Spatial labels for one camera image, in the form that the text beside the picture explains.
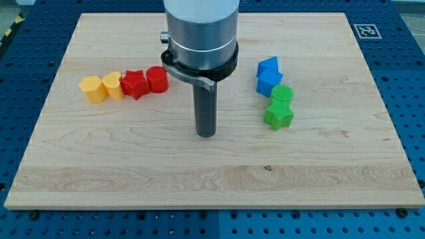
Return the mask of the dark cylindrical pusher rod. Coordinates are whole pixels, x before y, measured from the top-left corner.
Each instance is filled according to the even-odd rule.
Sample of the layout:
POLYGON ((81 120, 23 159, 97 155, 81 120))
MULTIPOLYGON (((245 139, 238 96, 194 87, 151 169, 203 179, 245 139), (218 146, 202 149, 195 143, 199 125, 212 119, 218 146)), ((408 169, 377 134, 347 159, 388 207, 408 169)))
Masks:
POLYGON ((212 137, 216 133, 217 83, 214 90, 208 91, 193 86, 196 133, 201 137, 212 137))

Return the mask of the black mounting flange with clamp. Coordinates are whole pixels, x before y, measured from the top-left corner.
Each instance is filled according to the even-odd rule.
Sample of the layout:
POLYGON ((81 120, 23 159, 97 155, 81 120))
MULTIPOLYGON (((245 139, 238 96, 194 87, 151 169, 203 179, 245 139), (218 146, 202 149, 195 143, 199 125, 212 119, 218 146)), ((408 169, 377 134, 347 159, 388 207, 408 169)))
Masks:
POLYGON ((236 48, 230 60, 218 68, 209 70, 189 68, 178 63, 169 49, 161 53, 161 61, 165 71, 172 75, 172 77, 212 92, 216 90, 215 84, 217 82, 228 78, 236 69, 238 63, 238 50, 239 47, 236 42, 236 48))

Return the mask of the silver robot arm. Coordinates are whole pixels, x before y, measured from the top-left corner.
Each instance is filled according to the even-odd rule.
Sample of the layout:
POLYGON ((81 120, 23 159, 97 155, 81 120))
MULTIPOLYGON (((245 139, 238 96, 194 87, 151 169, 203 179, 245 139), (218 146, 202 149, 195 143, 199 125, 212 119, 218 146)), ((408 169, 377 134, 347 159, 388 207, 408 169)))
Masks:
POLYGON ((218 82, 238 64, 238 0, 164 0, 167 45, 161 61, 167 73, 193 87, 196 133, 216 132, 218 82))

